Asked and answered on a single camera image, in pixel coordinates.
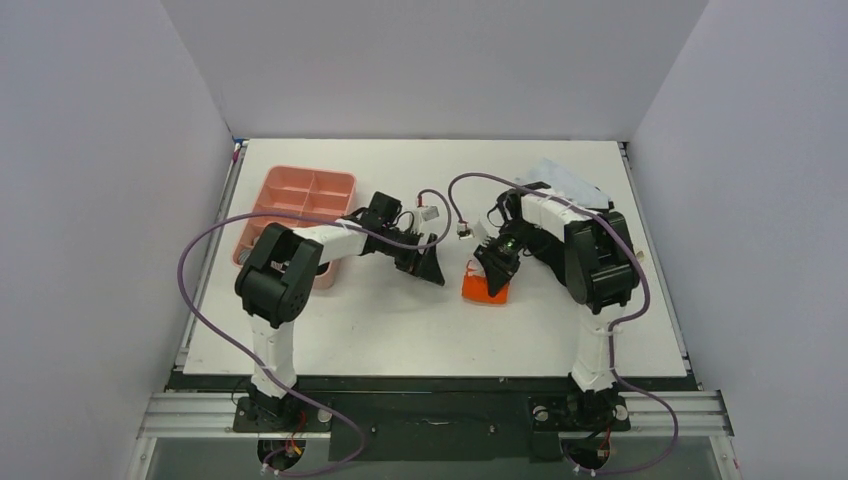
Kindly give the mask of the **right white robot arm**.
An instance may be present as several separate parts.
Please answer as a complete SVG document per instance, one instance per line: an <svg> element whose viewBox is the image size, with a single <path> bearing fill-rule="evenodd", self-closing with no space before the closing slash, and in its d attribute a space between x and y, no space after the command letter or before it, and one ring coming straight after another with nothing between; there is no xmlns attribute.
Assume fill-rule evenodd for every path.
<svg viewBox="0 0 848 480"><path fill-rule="evenodd" d="M624 216L564 205L543 182L498 196L494 211L502 218L466 266L462 295L480 304L502 305L521 259L546 265L571 299L587 308L579 316L578 352L567 380L565 419L578 429L598 429L625 418L614 374L616 329L601 312L625 307L640 275L631 260L632 241Z"/></svg>

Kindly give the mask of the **orange underwear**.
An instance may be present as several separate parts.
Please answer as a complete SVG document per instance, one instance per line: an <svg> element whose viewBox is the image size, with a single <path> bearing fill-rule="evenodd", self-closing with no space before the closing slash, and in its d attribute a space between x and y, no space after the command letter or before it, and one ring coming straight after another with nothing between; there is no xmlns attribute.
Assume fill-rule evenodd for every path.
<svg viewBox="0 0 848 480"><path fill-rule="evenodd" d="M509 285L491 295L488 281L480 262L474 258L467 261L462 279L461 296L464 300L480 305L506 305L509 298Z"/></svg>

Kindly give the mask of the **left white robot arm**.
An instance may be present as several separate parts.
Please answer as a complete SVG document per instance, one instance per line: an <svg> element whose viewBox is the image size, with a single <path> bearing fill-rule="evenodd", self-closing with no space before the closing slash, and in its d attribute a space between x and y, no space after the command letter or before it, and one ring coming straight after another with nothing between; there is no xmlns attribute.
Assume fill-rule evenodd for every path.
<svg viewBox="0 0 848 480"><path fill-rule="evenodd" d="M409 226L400 228L399 200L382 192L366 207L327 222L289 228L268 224L241 263L235 293L251 316L253 352L260 359L248 387L249 399L272 429L298 421L304 401L292 394L297 383L293 364L293 326L304 311L321 266L347 257L380 253L397 270L431 284L445 279L438 262L439 236L423 231L439 216L436 206L418 204Z"/></svg>

